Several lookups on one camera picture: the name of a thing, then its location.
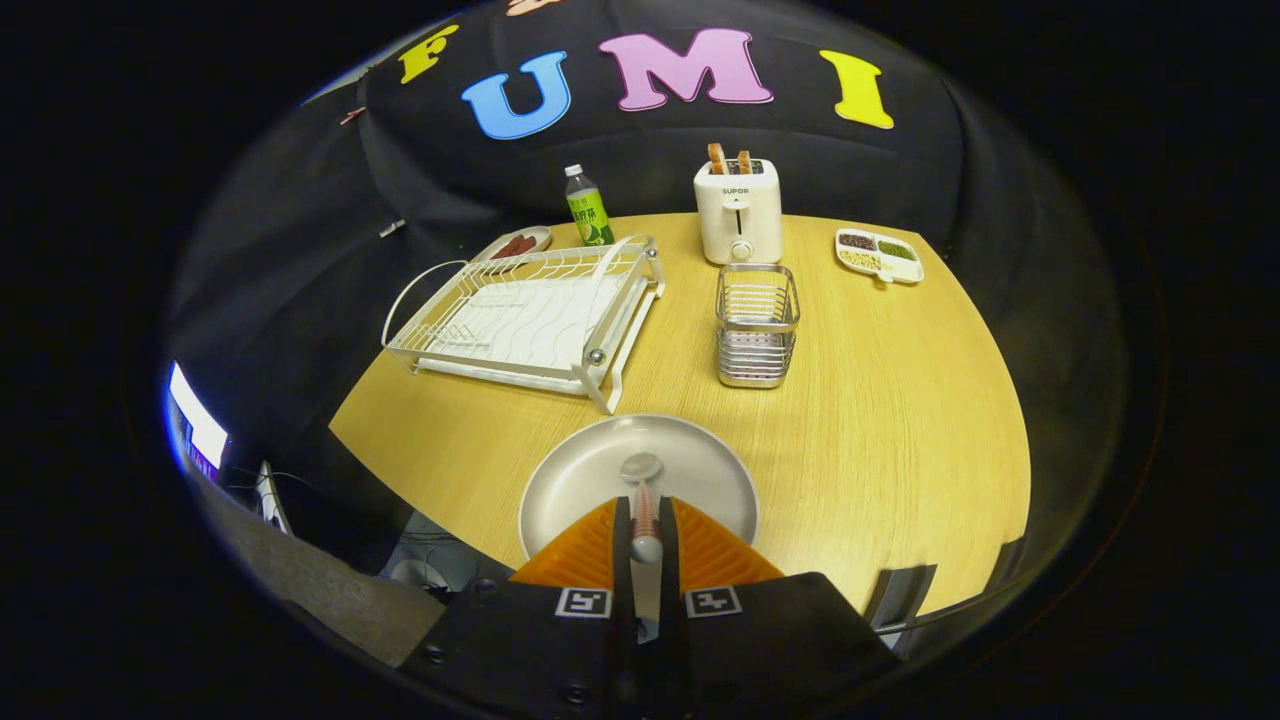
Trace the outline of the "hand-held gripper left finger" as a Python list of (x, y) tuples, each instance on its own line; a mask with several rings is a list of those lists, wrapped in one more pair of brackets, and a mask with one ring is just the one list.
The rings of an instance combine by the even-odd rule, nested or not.
[(516, 574), (476, 578), (401, 673), (452, 716), (636, 716), (630, 505), (612, 498)]

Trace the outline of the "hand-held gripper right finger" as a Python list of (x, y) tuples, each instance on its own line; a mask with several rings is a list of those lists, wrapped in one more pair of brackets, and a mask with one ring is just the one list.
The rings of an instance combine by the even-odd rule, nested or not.
[(660, 716), (838, 716), (900, 669), (826, 575), (778, 573), (680, 498), (659, 528)]

